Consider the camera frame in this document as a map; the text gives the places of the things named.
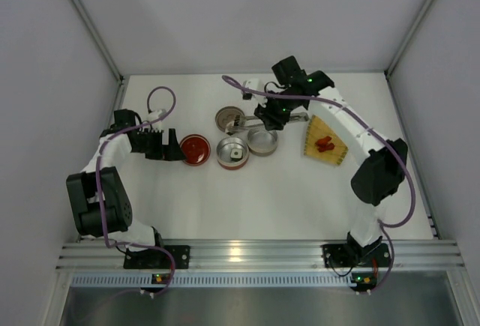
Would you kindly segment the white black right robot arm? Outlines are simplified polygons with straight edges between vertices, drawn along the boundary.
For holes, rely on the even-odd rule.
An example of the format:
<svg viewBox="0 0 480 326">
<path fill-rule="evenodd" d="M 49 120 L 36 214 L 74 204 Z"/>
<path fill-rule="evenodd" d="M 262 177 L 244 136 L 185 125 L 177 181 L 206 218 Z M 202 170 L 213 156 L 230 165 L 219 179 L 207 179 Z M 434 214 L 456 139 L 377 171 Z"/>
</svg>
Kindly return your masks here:
<svg viewBox="0 0 480 326">
<path fill-rule="evenodd" d="M 350 185 L 361 204 L 347 234 L 346 249 L 363 256 L 382 238 L 375 208 L 396 193 L 404 181 L 407 144 L 402 139 L 385 139 L 367 126 L 321 70 L 308 74 L 294 56 L 289 56 L 275 64 L 272 71 L 278 91 L 267 91 L 265 83 L 258 80 L 244 82 L 254 91 L 258 103 L 254 114 L 265 129 L 284 129 L 292 111 L 303 107 L 340 138 L 358 164 Z"/>
</svg>

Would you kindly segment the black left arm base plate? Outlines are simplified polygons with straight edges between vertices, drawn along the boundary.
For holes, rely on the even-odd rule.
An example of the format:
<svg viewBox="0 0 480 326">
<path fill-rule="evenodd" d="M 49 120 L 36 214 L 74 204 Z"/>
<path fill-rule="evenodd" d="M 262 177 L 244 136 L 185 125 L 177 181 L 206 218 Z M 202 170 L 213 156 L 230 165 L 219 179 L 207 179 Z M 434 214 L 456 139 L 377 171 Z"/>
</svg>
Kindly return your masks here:
<svg viewBox="0 0 480 326">
<path fill-rule="evenodd" d="M 173 257 L 175 269 L 189 268 L 191 247 L 189 245 L 166 245 L 165 250 Z M 167 269 L 171 266 L 168 255 L 158 250 L 127 251 L 123 268 L 127 270 Z"/>
</svg>

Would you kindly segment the red food piece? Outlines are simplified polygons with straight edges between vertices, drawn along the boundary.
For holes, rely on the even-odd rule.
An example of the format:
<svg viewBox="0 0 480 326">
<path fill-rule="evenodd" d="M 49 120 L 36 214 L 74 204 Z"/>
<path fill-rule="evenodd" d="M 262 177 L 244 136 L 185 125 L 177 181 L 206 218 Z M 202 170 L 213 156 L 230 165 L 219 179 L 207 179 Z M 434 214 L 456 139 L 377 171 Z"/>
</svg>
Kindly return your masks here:
<svg viewBox="0 0 480 326">
<path fill-rule="evenodd" d="M 335 145 L 333 143 L 318 144 L 316 145 L 316 149 L 318 150 L 318 152 L 323 153 L 323 152 L 334 150 Z"/>
<path fill-rule="evenodd" d="M 318 144 L 327 144 L 327 143 L 333 143 L 332 142 L 332 138 L 330 136 L 325 136 L 321 139 L 318 139 L 316 142 L 315 142 L 315 147 L 317 147 Z"/>
</svg>

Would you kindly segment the green sushi roll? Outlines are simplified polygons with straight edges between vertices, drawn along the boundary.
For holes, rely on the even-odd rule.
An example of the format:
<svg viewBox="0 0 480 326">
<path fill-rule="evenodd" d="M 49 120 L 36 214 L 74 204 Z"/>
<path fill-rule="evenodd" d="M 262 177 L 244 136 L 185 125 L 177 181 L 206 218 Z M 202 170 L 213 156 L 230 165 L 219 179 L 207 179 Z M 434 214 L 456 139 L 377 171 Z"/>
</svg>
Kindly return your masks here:
<svg viewBox="0 0 480 326">
<path fill-rule="evenodd" d="M 243 150 L 240 148 L 233 148 L 230 152 L 230 158 L 234 161 L 240 161 L 243 158 Z"/>
</svg>

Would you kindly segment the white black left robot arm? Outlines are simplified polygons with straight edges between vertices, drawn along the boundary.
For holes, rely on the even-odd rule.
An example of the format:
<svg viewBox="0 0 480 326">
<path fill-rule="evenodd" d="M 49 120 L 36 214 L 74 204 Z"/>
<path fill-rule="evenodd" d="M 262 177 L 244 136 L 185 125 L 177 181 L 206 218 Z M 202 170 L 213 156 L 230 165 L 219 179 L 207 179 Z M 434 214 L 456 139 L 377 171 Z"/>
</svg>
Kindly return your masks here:
<svg viewBox="0 0 480 326">
<path fill-rule="evenodd" d="M 158 120 L 164 113 L 153 112 L 152 119 L 144 121 L 133 110 L 115 111 L 113 123 L 100 135 L 99 146 L 87 166 L 67 177 L 67 194 L 79 235 L 103 238 L 111 247 L 123 246 L 132 252 L 164 245 L 155 227 L 134 218 L 119 173 L 132 153 L 153 161 L 186 160 L 176 129 L 168 129 L 164 143 L 164 130 Z"/>
</svg>

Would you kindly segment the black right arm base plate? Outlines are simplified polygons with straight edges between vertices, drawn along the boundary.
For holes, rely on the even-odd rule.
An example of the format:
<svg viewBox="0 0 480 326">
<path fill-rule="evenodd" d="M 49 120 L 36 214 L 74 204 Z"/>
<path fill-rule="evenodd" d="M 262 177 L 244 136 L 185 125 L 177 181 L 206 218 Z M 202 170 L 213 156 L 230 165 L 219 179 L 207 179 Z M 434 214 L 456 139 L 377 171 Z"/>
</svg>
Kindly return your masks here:
<svg viewBox="0 0 480 326">
<path fill-rule="evenodd" d="M 349 244 L 325 244 L 321 246 L 327 268 L 386 268 L 391 261 L 387 244 L 355 248 Z"/>
</svg>

